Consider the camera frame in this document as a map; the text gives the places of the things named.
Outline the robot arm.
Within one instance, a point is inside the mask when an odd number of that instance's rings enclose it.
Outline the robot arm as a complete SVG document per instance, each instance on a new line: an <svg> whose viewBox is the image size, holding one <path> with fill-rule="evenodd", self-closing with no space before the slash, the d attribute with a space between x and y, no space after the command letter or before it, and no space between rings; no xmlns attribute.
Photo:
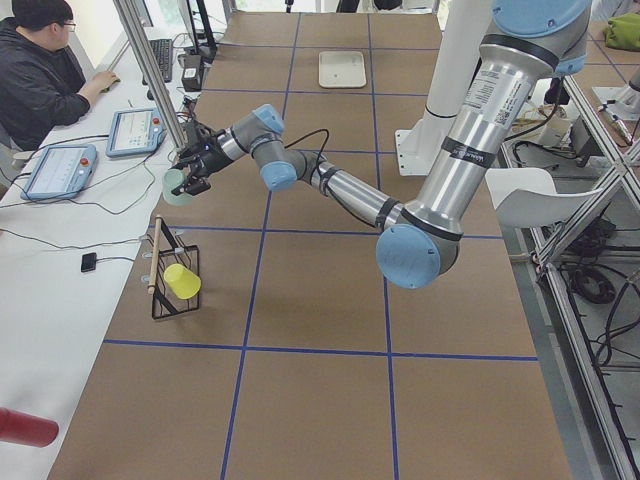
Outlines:
<svg viewBox="0 0 640 480"><path fill-rule="evenodd" d="M206 191L212 174L250 156L269 190L306 182L377 228L376 260L389 281L431 284L454 265L464 213L536 83L571 75L586 59L587 1L477 1L472 9L481 23L469 40L462 10L453 9L424 115L396 134L400 173L424 177L413 200L391 198L320 152L286 148L283 119L268 104L223 130L188 122L188 144L163 178L165 200Z"/></svg>

